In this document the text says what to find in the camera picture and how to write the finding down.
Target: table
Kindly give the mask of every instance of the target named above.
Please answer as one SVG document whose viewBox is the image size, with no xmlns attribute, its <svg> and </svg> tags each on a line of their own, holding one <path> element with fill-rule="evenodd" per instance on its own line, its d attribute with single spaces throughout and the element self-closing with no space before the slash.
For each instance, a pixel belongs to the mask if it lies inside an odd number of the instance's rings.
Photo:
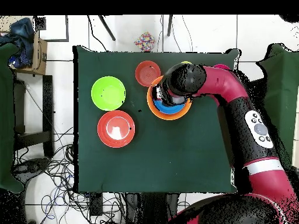
<svg viewBox="0 0 299 224">
<path fill-rule="evenodd" d="M 79 192 L 235 191 L 213 99 L 196 99 L 182 118 L 161 120 L 148 108 L 147 88 L 137 83 L 135 69 L 145 60 L 156 62 L 161 74 L 182 61 L 233 68 L 237 49 L 225 54 L 91 52 L 77 46 L 73 52 L 75 88 L 78 84 L 74 145 L 78 149 L 75 182 Z M 134 139 L 119 149 L 103 144 L 97 134 L 98 121 L 106 112 L 93 104 L 91 87 L 103 76 L 115 76 L 123 82 L 126 100 L 118 110 L 131 115 L 135 122 Z"/>
</svg>

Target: lime green bowl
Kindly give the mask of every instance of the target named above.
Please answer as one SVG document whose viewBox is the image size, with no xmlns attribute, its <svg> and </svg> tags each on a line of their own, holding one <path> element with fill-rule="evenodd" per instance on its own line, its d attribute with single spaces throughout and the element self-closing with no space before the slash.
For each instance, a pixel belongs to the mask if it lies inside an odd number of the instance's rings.
<svg viewBox="0 0 299 224">
<path fill-rule="evenodd" d="M 113 76 L 98 79 L 91 88 L 91 99 L 103 111 L 118 109 L 126 98 L 123 83 Z"/>
</svg>

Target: floor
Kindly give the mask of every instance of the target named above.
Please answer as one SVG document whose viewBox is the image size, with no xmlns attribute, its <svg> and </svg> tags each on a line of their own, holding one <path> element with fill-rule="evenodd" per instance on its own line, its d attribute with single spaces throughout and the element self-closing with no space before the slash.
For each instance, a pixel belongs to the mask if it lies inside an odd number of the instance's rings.
<svg viewBox="0 0 299 224">
<path fill-rule="evenodd" d="M 102 41 L 105 47 L 110 51 L 135 51 L 139 48 L 134 41 L 145 31 L 149 31 L 158 41 L 162 30 L 160 24 L 160 15 L 123 15 L 106 16 L 106 22 L 111 28 L 116 41 L 112 41 L 107 31 L 100 22 L 98 16 L 91 16 L 91 22 L 94 35 Z M 63 16 L 52 18 L 51 27 L 46 34 L 50 39 L 65 39 L 57 37 L 53 26 L 59 27 Z M 299 49 L 299 26 L 298 23 L 291 24 L 283 21 L 278 15 L 174 15 L 173 31 L 171 36 L 167 34 L 168 15 L 164 15 L 164 51 L 179 52 L 178 43 L 182 52 L 192 50 L 198 53 L 207 52 L 225 52 L 229 48 L 239 48 L 242 55 L 239 60 L 238 68 L 244 72 L 250 80 L 263 77 L 260 68 L 255 64 L 262 60 L 266 54 L 266 49 L 271 43 L 284 43 L 293 51 Z M 74 126 L 74 106 L 73 106 L 73 45 L 82 45 L 93 51 L 104 51 L 102 45 L 91 35 L 91 28 L 86 16 L 68 16 L 69 42 L 49 42 L 47 51 L 47 69 L 46 74 L 53 76 L 54 84 L 54 128 L 57 131 L 55 139 Z M 153 52 L 162 52 L 162 34 L 159 41 L 153 49 Z M 42 107 L 42 84 L 41 76 L 18 74 L 18 78 L 26 82 L 28 91 L 32 94 L 36 103 Z M 42 130 L 42 113 L 26 94 L 25 100 L 25 124 L 26 132 L 37 132 Z M 72 129 L 61 138 L 62 144 L 71 144 L 74 135 Z M 55 148 L 59 148 L 60 143 L 55 143 Z M 43 157 L 42 145 L 31 146 L 29 153 L 24 156 L 25 159 Z M 59 153 L 55 159 L 62 159 L 63 154 Z M 294 156 L 293 164 L 299 167 L 299 129 L 294 134 Z M 34 178 L 27 189 L 26 194 L 26 213 L 28 220 L 35 219 L 39 224 L 45 217 L 44 211 L 49 203 L 49 198 L 45 195 L 53 195 L 55 185 L 48 175 L 42 174 Z M 181 194 L 179 201 L 186 201 L 190 204 L 210 196 L 212 193 L 187 193 Z M 109 200 L 114 194 L 104 193 L 105 199 Z M 104 211 L 111 211 L 112 201 L 104 205 Z M 54 219 L 47 218 L 43 224 L 58 224 L 66 212 L 68 206 L 57 203 L 53 206 L 51 214 L 56 214 Z M 178 206 L 178 211 L 184 208 L 183 204 Z M 116 213 L 114 221 L 119 221 L 120 215 Z M 89 224 L 82 214 L 75 209 L 70 209 L 60 224 Z"/>
</svg>

